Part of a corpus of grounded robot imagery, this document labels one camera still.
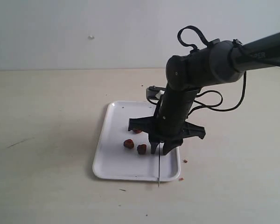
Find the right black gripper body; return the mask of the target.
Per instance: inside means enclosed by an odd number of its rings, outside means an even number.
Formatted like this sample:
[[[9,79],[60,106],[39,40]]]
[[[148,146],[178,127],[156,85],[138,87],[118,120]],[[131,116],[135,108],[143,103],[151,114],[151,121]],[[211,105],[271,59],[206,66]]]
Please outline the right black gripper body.
[[[205,137],[202,126],[186,122],[194,99],[201,88],[173,90],[168,84],[158,102],[154,115],[129,119],[128,130],[141,130],[161,142],[181,140],[190,137]]]

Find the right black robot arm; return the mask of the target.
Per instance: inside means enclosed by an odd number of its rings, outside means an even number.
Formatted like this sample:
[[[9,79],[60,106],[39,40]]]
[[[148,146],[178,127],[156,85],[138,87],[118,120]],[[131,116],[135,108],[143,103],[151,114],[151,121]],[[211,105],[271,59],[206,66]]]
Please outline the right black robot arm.
[[[167,155],[185,138],[205,137],[204,127],[187,122],[203,87],[236,82],[246,78],[249,70],[280,67],[280,32],[242,44],[237,39],[207,41],[198,28],[189,29],[198,34],[205,48],[192,45],[188,55],[172,56],[166,64],[166,87],[146,90],[147,100],[156,106],[153,116],[129,119],[129,130],[148,134],[153,154],[159,144]]]

